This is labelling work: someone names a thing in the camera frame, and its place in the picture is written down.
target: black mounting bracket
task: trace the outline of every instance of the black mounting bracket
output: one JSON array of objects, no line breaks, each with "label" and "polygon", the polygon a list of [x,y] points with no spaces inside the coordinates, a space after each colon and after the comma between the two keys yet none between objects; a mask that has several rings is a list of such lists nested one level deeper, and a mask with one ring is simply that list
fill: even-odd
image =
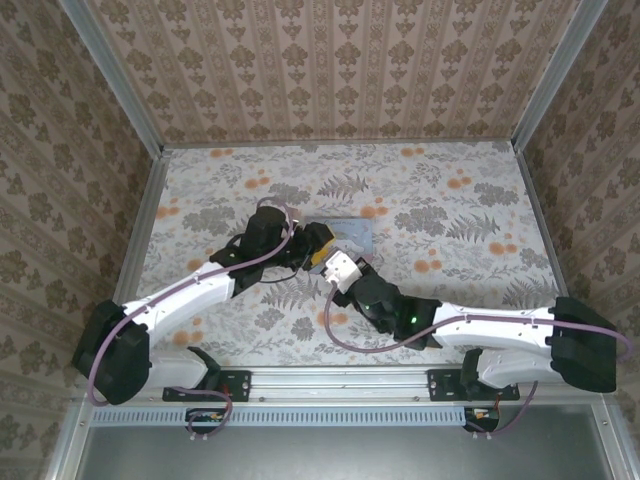
[{"label": "black mounting bracket", "polygon": [[493,402],[497,396],[500,400],[519,400],[520,390],[517,385],[510,385],[501,390],[488,387],[480,382],[464,385],[461,381],[462,369],[442,368],[429,370],[427,380],[429,398],[432,402]]}]

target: floral tablecloth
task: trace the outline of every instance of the floral tablecloth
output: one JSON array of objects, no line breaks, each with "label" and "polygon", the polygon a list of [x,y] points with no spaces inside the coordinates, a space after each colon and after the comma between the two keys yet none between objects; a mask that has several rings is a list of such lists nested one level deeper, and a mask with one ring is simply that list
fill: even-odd
[{"label": "floral tablecloth", "polygon": [[[373,266],[407,294],[469,306],[553,303],[557,289],[507,142],[353,144],[170,152],[138,295],[197,269],[242,232],[255,203],[278,196],[308,216],[373,219]],[[290,271],[268,272],[276,279]],[[197,345],[223,365],[458,362],[461,352],[356,355],[326,336],[329,286],[300,272],[201,312],[156,348]],[[336,334],[390,343],[353,309],[333,308]]]}]

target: small metal plate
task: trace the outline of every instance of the small metal plate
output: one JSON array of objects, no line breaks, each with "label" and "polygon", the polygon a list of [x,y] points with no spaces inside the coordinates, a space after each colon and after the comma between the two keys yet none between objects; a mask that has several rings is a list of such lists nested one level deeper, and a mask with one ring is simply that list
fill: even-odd
[{"label": "small metal plate", "polygon": [[[220,381],[216,390],[229,395],[234,403],[248,402],[249,393],[251,392],[251,372],[249,370],[221,371]],[[190,395],[177,392],[172,388],[164,389],[162,400],[165,402],[186,403],[224,402],[222,398],[214,397],[213,395]]]},{"label": "small metal plate", "polygon": [[497,395],[500,395],[501,401],[520,400],[520,390],[517,385],[497,391],[480,386],[470,396],[460,384],[461,371],[459,368],[443,368],[427,372],[429,397],[432,402],[495,401]]}]

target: wall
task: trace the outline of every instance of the wall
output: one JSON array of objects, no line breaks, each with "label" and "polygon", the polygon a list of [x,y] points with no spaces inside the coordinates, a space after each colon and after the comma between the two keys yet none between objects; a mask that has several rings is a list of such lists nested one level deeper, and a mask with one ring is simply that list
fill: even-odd
[{"label": "wall", "polygon": [[90,0],[171,144],[509,138],[579,0]]},{"label": "wall", "polygon": [[0,478],[44,471],[149,167],[57,2],[0,2]]},{"label": "wall", "polygon": [[[611,0],[525,154],[569,290],[640,337],[640,2]],[[640,356],[618,397],[640,437]]]}]

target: metal edge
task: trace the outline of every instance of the metal edge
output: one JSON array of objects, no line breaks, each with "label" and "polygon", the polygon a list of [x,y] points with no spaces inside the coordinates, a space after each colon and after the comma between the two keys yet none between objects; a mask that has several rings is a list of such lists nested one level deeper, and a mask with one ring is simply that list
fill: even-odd
[{"label": "metal edge", "polygon": [[489,138],[393,138],[393,139],[339,139],[339,140],[272,140],[266,142],[219,142],[219,143],[187,143],[165,145],[166,149],[188,150],[191,148],[226,148],[226,147],[300,147],[307,145],[388,145],[397,143],[485,143],[485,142],[510,142],[509,138],[489,137]]},{"label": "metal edge", "polygon": [[75,480],[92,414],[93,407],[86,401],[69,407],[44,477],[46,480]]},{"label": "metal edge", "polygon": [[113,300],[118,304],[135,298],[168,168],[169,161],[166,153],[163,153],[151,165],[147,185],[129,239],[127,253],[122,263],[122,270],[113,294]]},{"label": "metal edge", "polygon": [[560,293],[563,296],[569,296],[569,290],[567,289],[567,284],[564,280],[564,275],[562,274],[562,268],[560,267],[560,262],[558,261],[558,256],[556,255],[556,250],[553,246],[553,241],[551,240],[549,229],[547,228],[547,222],[545,221],[544,213],[542,213],[540,200],[538,200],[538,194],[536,193],[535,186],[533,185],[533,179],[531,178],[531,174],[529,173],[529,168],[527,167],[524,153],[522,151],[516,151],[516,159],[518,162],[518,166],[520,167],[522,179],[524,180],[524,186],[527,189],[527,193],[529,194],[531,209],[533,210],[533,214],[536,217],[536,223],[538,224],[540,236],[542,237],[544,248],[546,249],[547,256],[549,257],[549,264],[551,265],[551,271],[553,272],[556,284],[558,285],[558,290],[560,290]]},{"label": "metal edge", "polygon": [[595,426],[615,480],[637,480],[640,465],[624,418],[615,402],[592,405]]},{"label": "metal edge", "polygon": [[144,105],[131,88],[131,83],[111,50],[109,42],[100,30],[98,22],[93,18],[86,2],[60,0],[60,4],[78,31],[94,62],[100,68],[102,75],[104,75],[109,87],[111,87],[118,99],[118,103],[127,114],[149,155],[151,155],[151,158],[159,158],[162,137],[156,131],[155,125],[147,114]]},{"label": "metal edge", "polygon": [[516,151],[523,151],[533,136],[606,5],[607,0],[583,1],[578,5],[513,132]]}]

